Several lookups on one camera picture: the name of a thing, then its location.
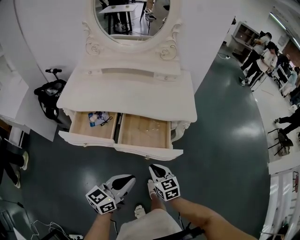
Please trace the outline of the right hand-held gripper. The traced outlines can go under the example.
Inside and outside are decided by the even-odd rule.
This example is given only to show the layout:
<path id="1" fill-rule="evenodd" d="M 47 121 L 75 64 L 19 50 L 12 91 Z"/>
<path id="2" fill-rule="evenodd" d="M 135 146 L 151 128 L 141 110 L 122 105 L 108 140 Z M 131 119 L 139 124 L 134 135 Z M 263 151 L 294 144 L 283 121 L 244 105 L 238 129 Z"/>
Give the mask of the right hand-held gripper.
<path id="1" fill-rule="evenodd" d="M 151 164 L 149 166 L 151 178 L 154 182 L 156 193 L 164 201 L 180 197 L 180 187 L 171 170 L 163 165 Z"/>

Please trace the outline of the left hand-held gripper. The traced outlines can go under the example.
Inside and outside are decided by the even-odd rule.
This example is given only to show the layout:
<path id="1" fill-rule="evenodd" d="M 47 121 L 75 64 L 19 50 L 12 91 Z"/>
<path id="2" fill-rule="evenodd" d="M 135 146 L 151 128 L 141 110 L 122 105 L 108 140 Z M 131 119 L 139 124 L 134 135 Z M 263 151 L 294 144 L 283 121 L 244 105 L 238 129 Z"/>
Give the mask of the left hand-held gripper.
<path id="1" fill-rule="evenodd" d="M 135 176 L 116 175 L 107 183 L 94 186 L 85 196 L 93 209 L 99 214 L 111 213 L 117 209 L 124 196 L 135 184 Z"/>

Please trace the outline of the wooden drawer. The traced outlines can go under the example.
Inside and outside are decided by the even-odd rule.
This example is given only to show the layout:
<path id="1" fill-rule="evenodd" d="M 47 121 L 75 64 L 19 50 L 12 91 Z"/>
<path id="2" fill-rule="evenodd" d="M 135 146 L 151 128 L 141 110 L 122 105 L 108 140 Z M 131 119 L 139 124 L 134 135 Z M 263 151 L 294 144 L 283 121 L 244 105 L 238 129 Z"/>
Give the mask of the wooden drawer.
<path id="1" fill-rule="evenodd" d="M 117 151 L 136 154 L 146 159 L 171 161 L 183 154 L 171 142 L 171 122 L 123 114 Z"/>
<path id="2" fill-rule="evenodd" d="M 118 114 L 109 112 L 110 120 L 103 126 L 91 127 L 87 112 L 75 112 L 70 130 L 59 131 L 59 136 L 69 144 L 75 146 L 102 146 L 113 147 L 114 133 Z"/>

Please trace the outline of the person's left forearm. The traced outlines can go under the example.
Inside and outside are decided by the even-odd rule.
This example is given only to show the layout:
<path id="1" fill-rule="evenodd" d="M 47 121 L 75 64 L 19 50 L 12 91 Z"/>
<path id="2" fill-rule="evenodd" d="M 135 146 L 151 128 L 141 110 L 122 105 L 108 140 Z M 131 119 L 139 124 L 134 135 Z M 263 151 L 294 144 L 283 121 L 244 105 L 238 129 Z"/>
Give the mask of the person's left forearm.
<path id="1" fill-rule="evenodd" d="M 97 214 L 83 240 L 109 240 L 112 213 Z"/>

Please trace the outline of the person's right white sandal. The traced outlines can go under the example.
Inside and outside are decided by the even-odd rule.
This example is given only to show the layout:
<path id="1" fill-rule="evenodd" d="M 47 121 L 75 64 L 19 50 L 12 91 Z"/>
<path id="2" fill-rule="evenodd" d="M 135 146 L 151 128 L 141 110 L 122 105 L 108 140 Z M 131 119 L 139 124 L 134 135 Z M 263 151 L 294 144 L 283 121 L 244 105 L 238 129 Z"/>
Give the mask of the person's right white sandal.
<path id="1" fill-rule="evenodd" d="M 147 186 L 148 186 L 148 192 L 149 192 L 150 198 L 152 199 L 153 195 L 157 196 L 153 180 L 148 179 Z"/>

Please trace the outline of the person's right leg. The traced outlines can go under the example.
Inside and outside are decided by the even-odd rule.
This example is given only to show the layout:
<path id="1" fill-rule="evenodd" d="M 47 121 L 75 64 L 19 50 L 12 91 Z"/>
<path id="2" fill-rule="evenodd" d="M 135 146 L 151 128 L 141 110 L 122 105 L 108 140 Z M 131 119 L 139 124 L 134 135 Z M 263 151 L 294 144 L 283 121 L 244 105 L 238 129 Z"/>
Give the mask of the person's right leg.
<path id="1" fill-rule="evenodd" d="M 165 205 L 161 202 L 157 194 L 151 193 L 150 198 L 151 198 L 151 211 L 154 211 L 155 209 L 161 209 L 166 211 Z"/>

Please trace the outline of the person's left white sandal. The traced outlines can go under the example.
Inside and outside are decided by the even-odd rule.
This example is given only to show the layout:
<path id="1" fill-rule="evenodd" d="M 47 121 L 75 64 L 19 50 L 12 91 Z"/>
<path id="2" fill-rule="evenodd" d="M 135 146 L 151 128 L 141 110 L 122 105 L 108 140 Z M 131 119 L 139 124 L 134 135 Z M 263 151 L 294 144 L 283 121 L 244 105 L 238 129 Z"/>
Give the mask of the person's left white sandal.
<path id="1" fill-rule="evenodd" d="M 136 205 L 135 210 L 134 210 L 135 217 L 137 219 L 142 218 L 143 216 L 146 215 L 145 209 L 141 204 Z"/>

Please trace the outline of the blue packet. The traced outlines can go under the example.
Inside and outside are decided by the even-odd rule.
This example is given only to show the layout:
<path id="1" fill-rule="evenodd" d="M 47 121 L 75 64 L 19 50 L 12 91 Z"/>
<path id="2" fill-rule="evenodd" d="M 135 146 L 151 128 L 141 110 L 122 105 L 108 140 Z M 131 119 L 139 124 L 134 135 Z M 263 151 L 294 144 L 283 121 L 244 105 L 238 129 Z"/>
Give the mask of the blue packet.
<path id="1" fill-rule="evenodd" d="M 90 112 L 88 114 L 88 117 L 89 117 L 89 121 L 90 121 L 90 126 L 91 127 L 95 126 L 95 122 L 98 119 L 98 114 L 94 113 L 94 112 Z"/>

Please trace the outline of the black chest-mounted device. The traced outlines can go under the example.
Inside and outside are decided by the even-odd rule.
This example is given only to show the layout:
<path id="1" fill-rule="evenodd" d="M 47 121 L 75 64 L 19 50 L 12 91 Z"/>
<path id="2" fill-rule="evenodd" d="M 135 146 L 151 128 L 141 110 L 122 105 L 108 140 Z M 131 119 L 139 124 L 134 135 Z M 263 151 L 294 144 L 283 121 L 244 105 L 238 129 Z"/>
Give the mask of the black chest-mounted device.
<path id="1" fill-rule="evenodd" d="M 180 240 L 192 240 L 204 233 L 205 231 L 200 227 L 195 227 L 193 229 L 186 228 L 184 231 L 182 231 L 182 236 L 180 237 Z"/>

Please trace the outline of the clear plastic bag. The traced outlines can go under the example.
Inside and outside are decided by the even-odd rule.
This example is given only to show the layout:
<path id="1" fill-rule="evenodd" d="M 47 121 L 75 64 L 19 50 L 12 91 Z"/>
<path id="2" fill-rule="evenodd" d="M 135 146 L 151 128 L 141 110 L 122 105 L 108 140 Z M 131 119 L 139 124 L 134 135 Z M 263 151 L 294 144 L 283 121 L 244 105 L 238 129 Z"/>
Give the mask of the clear plastic bag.
<path id="1" fill-rule="evenodd" d="M 108 114 L 108 112 L 95 112 L 97 118 L 95 120 L 95 125 L 101 125 L 101 124 L 105 124 L 106 122 L 108 122 L 110 120 L 110 116 Z"/>

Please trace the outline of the black chair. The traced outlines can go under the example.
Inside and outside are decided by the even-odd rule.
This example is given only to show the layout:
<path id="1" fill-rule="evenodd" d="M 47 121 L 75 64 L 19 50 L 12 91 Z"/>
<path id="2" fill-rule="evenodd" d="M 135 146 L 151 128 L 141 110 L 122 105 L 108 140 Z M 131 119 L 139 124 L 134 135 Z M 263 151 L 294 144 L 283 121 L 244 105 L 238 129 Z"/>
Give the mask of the black chair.
<path id="1" fill-rule="evenodd" d="M 287 151 L 289 151 L 290 148 L 293 147 L 293 142 L 287 136 L 287 134 L 285 133 L 285 131 L 282 128 L 276 128 L 276 129 L 268 132 L 267 134 L 269 135 L 273 132 L 277 133 L 277 138 L 275 138 L 275 140 L 277 142 L 275 144 L 273 144 L 272 146 L 270 146 L 268 149 L 277 147 L 277 152 L 274 154 L 274 156 L 278 155 L 280 153 L 280 151 L 282 151 L 283 149 L 286 149 Z"/>

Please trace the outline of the oval white framed mirror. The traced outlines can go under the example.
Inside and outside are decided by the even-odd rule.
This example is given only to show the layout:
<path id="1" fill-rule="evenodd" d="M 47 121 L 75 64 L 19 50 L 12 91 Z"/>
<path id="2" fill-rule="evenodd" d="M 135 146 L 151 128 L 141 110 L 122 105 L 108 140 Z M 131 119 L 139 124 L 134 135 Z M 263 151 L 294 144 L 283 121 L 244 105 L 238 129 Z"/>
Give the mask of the oval white framed mirror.
<path id="1" fill-rule="evenodd" d="M 125 40 L 120 42 L 113 38 L 98 24 L 95 13 L 95 0 L 85 0 L 85 21 L 82 23 L 87 31 L 85 51 L 88 55 L 98 56 L 104 49 L 120 53 L 141 53 L 154 50 L 163 60 L 174 60 L 178 56 L 177 34 L 180 31 L 180 9 L 182 0 L 171 0 L 170 12 L 159 32 L 145 41 Z"/>

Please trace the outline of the grey open shelf cabinet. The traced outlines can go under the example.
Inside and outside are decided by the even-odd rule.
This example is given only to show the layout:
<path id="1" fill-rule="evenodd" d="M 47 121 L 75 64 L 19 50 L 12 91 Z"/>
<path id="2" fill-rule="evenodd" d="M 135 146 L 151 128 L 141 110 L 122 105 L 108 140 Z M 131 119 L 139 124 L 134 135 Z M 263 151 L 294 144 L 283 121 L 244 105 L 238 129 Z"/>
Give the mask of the grey open shelf cabinet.
<path id="1" fill-rule="evenodd" d="M 231 35 L 229 48 L 232 50 L 233 56 L 243 63 L 251 53 L 255 40 L 259 38 L 257 33 L 245 23 L 239 22 L 235 32 Z"/>

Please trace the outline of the ceiling light strip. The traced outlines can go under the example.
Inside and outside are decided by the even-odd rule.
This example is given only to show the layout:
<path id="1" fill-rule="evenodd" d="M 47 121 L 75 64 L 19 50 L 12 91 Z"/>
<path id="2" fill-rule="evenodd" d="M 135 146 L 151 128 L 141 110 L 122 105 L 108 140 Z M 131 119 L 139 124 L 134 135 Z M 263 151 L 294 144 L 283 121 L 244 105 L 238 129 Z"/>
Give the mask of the ceiling light strip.
<path id="1" fill-rule="evenodd" d="M 270 12 L 270 16 L 281 26 L 281 28 L 287 30 L 287 28 L 280 22 L 280 20 L 273 13 Z"/>

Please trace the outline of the white glossy furniture frame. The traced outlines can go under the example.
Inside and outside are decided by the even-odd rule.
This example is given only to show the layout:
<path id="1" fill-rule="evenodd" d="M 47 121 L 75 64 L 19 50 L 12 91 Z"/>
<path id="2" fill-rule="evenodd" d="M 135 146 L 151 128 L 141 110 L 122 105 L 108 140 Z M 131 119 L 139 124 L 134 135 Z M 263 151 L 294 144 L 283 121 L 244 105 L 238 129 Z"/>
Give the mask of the white glossy furniture frame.
<path id="1" fill-rule="evenodd" d="M 269 163 L 270 197 L 259 240 L 300 237 L 300 163 Z"/>

